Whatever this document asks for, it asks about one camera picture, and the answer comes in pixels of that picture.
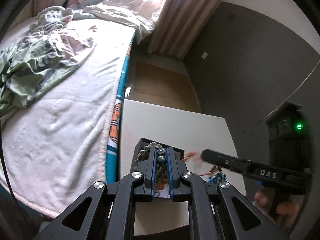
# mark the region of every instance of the white blanket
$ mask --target white blanket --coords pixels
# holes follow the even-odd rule
[[[118,22],[136,29],[139,44],[156,28],[166,0],[88,0],[80,4],[84,13],[91,13],[103,19]]]
[[[19,41],[30,23],[7,33],[0,49]],[[98,29],[98,44],[83,65],[29,108],[19,109],[2,133],[15,196],[52,218],[95,181],[105,181],[108,132],[135,30],[101,19],[68,23],[76,30],[92,25]],[[2,169],[0,183],[7,188]]]

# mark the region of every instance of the black cable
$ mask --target black cable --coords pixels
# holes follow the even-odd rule
[[[247,130],[245,130],[243,133],[248,132],[249,130],[251,130],[252,128],[256,127],[259,123],[263,122],[264,120],[266,120],[270,115],[272,115],[275,111],[277,111],[286,101],[289,100],[290,97],[293,96],[293,94],[295,92],[298,91],[298,89],[307,81],[307,79],[311,76],[311,74],[314,72],[314,70],[316,69],[316,67],[319,65],[320,60],[318,61],[318,63],[316,64],[316,66],[311,70],[311,72],[309,73],[309,75],[304,79],[304,81],[302,81],[302,83],[279,105],[277,106],[274,110],[272,110],[265,118],[261,119],[259,122],[257,122],[255,125],[249,127]]]
[[[12,187],[11,187],[11,184],[10,184],[10,181],[9,181],[7,169],[5,167],[5,162],[4,162],[4,155],[3,155],[3,148],[2,148],[2,136],[1,136],[1,121],[0,121],[0,160],[1,160],[1,164],[2,164],[3,173],[4,173],[4,176],[5,176],[5,181],[7,182],[7,186],[8,186],[8,189],[10,191],[10,194],[11,194],[11,196],[13,198],[13,201],[17,205],[17,208],[19,209],[19,212],[20,212],[21,216],[23,217],[23,219],[25,220],[25,222],[28,225],[29,229],[31,230],[32,235],[37,235],[38,232],[35,232],[34,229],[32,228],[32,226],[30,225],[30,223],[28,222],[28,220],[25,217],[21,207],[19,206],[18,200],[16,199],[16,197],[13,194],[13,190],[12,190]]]

